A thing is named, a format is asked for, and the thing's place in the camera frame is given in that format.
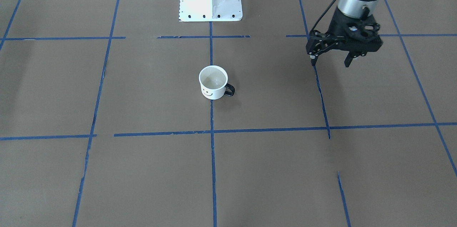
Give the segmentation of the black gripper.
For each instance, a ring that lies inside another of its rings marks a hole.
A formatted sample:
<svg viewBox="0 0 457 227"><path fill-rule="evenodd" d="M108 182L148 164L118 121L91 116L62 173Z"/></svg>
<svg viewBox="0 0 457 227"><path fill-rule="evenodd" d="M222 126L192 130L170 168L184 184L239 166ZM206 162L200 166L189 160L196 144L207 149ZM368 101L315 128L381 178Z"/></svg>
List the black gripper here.
<svg viewBox="0 0 457 227"><path fill-rule="evenodd" d="M327 34L330 35L330 48L348 51L344 65L348 68L357 56L376 52L383 45L378 34L380 24L375 20L369 7L363 7L361 17L349 17L336 9ZM315 67L320 55L311 55L311 65Z"/></svg>

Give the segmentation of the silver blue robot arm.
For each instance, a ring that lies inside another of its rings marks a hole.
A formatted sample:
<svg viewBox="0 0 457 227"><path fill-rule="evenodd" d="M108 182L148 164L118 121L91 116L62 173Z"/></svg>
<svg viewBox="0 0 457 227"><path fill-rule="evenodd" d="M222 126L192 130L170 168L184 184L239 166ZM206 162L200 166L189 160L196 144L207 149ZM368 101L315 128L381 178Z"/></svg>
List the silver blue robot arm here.
<svg viewBox="0 0 457 227"><path fill-rule="evenodd" d="M336 9L325 33L313 26L309 32L306 52L311 65L330 50L346 51L344 65L349 67L354 59L378 51L383 45L379 36L380 24L373 13L379 0L333 0Z"/></svg>

